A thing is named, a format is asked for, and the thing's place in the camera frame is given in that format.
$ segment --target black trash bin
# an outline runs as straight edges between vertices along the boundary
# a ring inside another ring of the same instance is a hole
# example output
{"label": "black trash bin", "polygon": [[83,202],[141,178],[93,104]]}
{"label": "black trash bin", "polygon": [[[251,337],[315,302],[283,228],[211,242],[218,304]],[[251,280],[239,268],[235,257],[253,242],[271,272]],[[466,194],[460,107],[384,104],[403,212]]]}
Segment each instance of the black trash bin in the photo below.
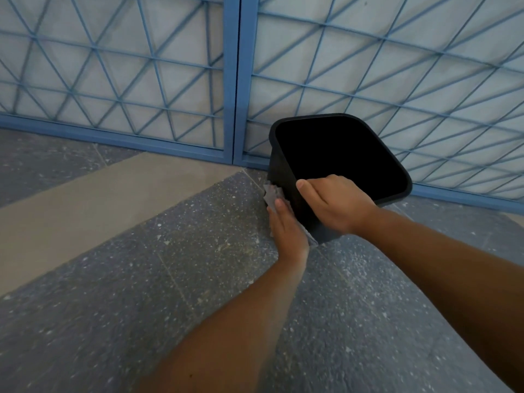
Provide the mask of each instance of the black trash bin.
{"label": "black trash bin", "polygon": [[282,187],[298,221],[319,244],[340,236],[325,227],[296,187],[298,179],[330,174],[351,179],[379,206],[406,197],[411,178],[360,118],[336,113],[283,118],[269,132],[268,180]]}

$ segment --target blue fence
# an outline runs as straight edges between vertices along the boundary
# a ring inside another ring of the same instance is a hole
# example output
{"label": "blue fence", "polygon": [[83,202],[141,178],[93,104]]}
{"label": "blue fence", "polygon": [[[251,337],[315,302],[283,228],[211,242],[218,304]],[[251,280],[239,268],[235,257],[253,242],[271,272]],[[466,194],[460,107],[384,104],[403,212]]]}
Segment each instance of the blue fence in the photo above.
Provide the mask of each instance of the blue fence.
{"label": "blue fence", "polygon": [[0,11],[4,127],[267,168],[275,120],[347,112],[415,194],[524,214],[522,0],[0,0]]}

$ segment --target person's right arm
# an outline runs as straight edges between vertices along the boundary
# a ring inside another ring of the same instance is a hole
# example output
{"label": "person's right arm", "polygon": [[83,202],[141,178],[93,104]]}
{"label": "person's right arm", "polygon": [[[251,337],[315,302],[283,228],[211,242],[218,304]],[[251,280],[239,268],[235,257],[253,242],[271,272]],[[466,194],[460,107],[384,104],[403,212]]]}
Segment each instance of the person's right arm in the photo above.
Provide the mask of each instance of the person's right arm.
{"label": "person's right arm", "polygon": [[524,268],[377,207],[344,177],[298,180],[297,188],[327,227],[381,250],[493,372],[524,392]]}

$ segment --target person's left hand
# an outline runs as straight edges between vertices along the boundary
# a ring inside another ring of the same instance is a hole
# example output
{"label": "person's left hand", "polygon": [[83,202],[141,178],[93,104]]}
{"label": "person's left hand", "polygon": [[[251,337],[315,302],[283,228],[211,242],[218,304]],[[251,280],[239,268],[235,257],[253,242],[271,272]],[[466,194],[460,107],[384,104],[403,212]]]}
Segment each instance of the person's left hand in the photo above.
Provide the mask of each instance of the person's left hand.
{"label": "person's left hand", "polygon": [[276,199],[274,213],[269,212],[269,224],[278,249],[278,258],[305,262],[309,254],[308,238],[298,225],[297,220],[281,199]]}

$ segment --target gray speckled floor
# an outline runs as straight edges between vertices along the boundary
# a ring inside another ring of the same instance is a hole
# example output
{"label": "gray speckled floor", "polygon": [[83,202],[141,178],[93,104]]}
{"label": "gray speckled floor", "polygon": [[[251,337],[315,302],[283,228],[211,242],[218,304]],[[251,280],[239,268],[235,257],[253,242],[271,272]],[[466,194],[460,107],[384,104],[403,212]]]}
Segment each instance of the gray speckled floor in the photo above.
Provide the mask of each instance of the gray speckled floor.
{"label": "gray speckled floor", "polygon": [[[0,298],[0,391],[130,391],[199,321],[275,260],[245,171]],[[523,264],[523,230],[492,211],[390,206]],[[377,249],[311,252],[262,391],[508,392]]]}
{"label": "gray speckled floor", "polygon": [[139,153],[0,128],[0,207]]}

